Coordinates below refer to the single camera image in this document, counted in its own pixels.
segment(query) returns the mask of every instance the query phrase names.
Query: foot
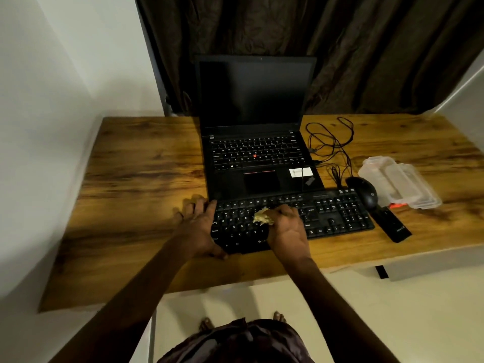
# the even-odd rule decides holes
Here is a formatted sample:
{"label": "foot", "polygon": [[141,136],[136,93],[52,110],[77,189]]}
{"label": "foot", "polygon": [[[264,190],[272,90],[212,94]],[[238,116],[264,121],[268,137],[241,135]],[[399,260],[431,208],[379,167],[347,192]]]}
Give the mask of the foot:
{"label": "foot", "polygon": [[281,321],[281,322],[287,323],[286,319],[284,318],[284,315],[282,313],[277,312],[277,311],[274,312],[273,319],[275,319],[276,321]]}
{"label": "foot", "polygon": [[202,320],[202,322],[200,323],[198,330],[199,331],[207,331],[207,330],[211,330],[211,329],[214,329],[214,328],[215,328],[215,326],[212,323],[212,321],[208,317],[205,317]]}

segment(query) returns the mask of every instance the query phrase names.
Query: hand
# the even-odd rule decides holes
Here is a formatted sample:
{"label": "hand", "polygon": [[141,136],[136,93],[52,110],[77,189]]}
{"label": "hand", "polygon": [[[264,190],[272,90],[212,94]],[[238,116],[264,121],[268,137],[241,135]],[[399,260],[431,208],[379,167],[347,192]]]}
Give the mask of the hand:
{"label": "hand", "polygon": [[183,214],[175,214],[174,221],[178,227],[167,243],[174,245],[187,258],[212,255],[225,260],[227,253],[215,244],[210,235],[217,200],[211,201],[204,211],[206,202],[206,199],[200,198],[195,204],[187,204]]}
{"label": "hand", "polygon": [[267,242],[285,268],[311,259],[304,224],[296,208],[283,204],[264,213],[274,220],[274,225],[269,226]]}

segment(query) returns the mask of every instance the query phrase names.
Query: mouse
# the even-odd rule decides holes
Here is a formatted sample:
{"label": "mouse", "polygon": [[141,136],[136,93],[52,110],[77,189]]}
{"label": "mouse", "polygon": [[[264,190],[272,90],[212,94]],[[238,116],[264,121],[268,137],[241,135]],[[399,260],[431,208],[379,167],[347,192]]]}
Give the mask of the mouse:
{"label": "mouse", "polygon": [[378,205],[378,195],[375,187],[366,179],[361,177],[348,177],[346,184],[350,188],[354,188],[360,197],[363,206],[367,210],[372,210]]}

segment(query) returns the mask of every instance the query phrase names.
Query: floor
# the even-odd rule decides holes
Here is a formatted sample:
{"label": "floor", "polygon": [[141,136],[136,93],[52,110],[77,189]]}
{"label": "floor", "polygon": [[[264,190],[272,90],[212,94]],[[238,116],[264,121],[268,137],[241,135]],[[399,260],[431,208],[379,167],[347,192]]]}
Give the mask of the floor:
{"label": "floor", "polygon": [[[400,281],[380,280],[374,268],[326,277],[401,362],[482,361],[484,266]],[[157,310],[154,361],[196,332],[205,316],[218,326],[241,317],[271,318],[275,310],[296,329],[315,362],[333,361],[305,300],[287,277],[164,297]]]}

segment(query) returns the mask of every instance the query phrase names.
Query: wooden desk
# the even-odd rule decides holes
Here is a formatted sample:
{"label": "wooden desk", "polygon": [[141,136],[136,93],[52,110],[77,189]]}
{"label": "wooden desk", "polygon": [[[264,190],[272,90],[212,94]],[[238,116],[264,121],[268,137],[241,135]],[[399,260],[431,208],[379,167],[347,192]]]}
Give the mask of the wooden desk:
{"label": "wooden desk", "polygon": [[[349,115],[354,142],[347,146],[355,172],[364,159],[388,155],[413,164],[444,204],[431,210],[396,210],[413,232],[394,244],[377,227],[369,232],[312,240],[320,268],[380,263],[396,257],[484,244],[484,156],[441,117]],[[336,116],[305,116],[341,138]],[[108,301],[160,249],[184,198],[206,195],[197,132],[191,117],[106,118],[60,246],[41,311]],[[324,184],[334,187],[324,169]],[[194,259],[169,292],[252,281],[284,274],[271,251],[228,261]]]}

